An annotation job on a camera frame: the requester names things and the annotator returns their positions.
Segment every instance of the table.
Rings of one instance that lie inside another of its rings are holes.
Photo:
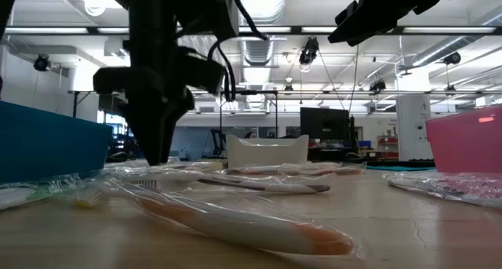
[[[382,172],[333,178],[329,194],[274,195],[350,234],[355,256],[281,255],[219,242],[113,199],[0,212],[0,268],[501,268],[502,212],[389,187]]]

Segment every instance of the table surface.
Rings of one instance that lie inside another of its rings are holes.
[[[47,200],[0,212],[7,268],[501,268],[502,212],[389,187],[382,172],[338,176],[328,194],[274,195],[351,235],[356,256],[295,256],[220,242],[113,199],[99,209]]]

